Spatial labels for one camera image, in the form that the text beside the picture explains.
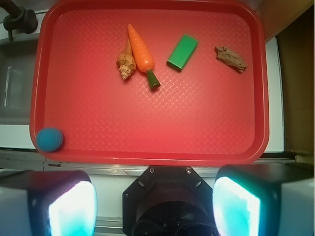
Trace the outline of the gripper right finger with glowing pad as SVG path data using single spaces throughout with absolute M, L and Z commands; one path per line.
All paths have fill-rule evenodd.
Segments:
M 213 213 L 221 236 L 313 236 L 315 168 L 225 165 L 216 175 Z

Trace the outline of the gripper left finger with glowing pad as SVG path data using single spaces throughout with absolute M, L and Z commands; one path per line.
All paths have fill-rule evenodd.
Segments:
M 2 236 L 92 236 L 97 196 L 83 171 L 0 172 Z

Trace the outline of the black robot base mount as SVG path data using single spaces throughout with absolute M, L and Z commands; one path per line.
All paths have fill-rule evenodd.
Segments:
M 192 167 L 149 166 L 122 194 L 127 236 L 217 236 L 212 187 Z

